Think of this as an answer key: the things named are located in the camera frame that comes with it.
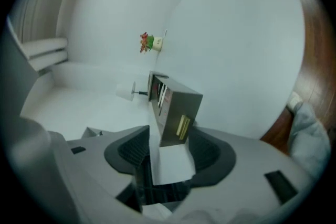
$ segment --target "brown floor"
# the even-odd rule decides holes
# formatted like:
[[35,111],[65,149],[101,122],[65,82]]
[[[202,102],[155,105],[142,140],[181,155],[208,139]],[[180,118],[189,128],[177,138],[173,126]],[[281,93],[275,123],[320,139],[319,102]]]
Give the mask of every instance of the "brown floor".
[[[333,27],[320,0],[301,0],[306,27],[306,46],[294,90],[309,102],[328,130],[336,126],[336,42]],[[293,115],[284,109],[261,138],[287,154]]]

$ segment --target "flower pot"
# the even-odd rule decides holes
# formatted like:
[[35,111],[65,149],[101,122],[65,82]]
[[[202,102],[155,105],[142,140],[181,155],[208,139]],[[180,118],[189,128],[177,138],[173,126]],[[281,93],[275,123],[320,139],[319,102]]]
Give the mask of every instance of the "flower pot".
[[154,37],[153,50],[161,51],[162,48],[162,37]]

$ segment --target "round white table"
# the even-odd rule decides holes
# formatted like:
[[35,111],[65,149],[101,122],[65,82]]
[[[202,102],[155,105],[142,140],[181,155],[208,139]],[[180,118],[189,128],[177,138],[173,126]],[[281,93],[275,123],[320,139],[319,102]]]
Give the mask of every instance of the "round white table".
[[297,79],[304,28],[300,0],[182,0],[154,69],[204,95],[197,126],[259,139]]

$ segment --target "shoe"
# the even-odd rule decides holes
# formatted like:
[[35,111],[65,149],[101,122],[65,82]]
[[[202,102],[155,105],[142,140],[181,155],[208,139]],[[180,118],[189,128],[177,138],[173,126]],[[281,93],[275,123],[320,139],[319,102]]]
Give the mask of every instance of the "shoe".
[[296,105],[299,103],[303,103],[303,99],[298,93],[292,92],[287,101],[287,108],[289,111],[294,112]]

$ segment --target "gray pants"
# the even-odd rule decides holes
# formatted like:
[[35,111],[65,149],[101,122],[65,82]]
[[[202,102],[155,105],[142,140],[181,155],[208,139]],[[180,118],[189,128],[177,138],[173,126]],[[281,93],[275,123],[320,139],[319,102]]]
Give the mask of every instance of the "gray pants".
[[294,109],[294,121],[288,140],[289,155],[315,180],[326,167],[331,147],[327,132],[308,103]]

